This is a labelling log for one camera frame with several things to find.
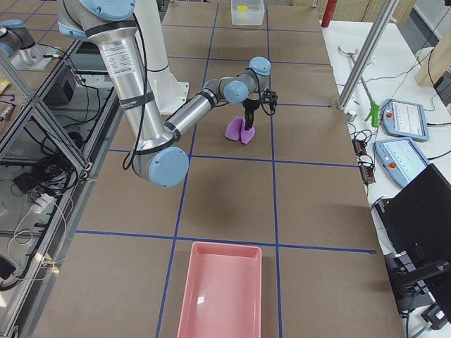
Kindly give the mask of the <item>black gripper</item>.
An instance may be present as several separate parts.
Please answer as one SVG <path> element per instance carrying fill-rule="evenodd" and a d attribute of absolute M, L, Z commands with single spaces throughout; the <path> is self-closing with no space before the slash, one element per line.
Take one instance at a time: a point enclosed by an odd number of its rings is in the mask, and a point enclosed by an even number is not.
<path fill-rule="evenodd" d="M 250 130 L 254 124 L 254 112 L 259 107 L 262 107 L 266 115 L 274 115 L 276 113 L 276 106 L 278 104 L 278 95 L 275 91 L 265 89 L 259 93 L 257 99 L 245 100 L 245 129 Z"/>

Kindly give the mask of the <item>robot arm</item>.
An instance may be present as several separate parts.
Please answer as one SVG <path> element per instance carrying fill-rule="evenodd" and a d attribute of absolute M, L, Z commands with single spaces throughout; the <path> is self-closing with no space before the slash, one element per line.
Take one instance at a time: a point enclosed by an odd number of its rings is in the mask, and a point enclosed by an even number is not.
<path fill-rule="evenodd" d="M 36 45 L 35 39 L 19 19 L 1 21 L 1 52 L 11 58 L 18 51 L 26 51 Z"/>
<path fill-rule="evenodd" d="M 245 132 L 253 133 L 255 110 L 276 111 L 277 95 L 266 83 L 267 58 L 256 56 L 239 75 L 209 80 L 194 96 L 172 74 L 155 1 L 60 1 L 61 34 L 95 44 L 135 136 L 124 168 L 163 188 L 185 179 L 182 135 L 221 104 L 242 104 Z"/>

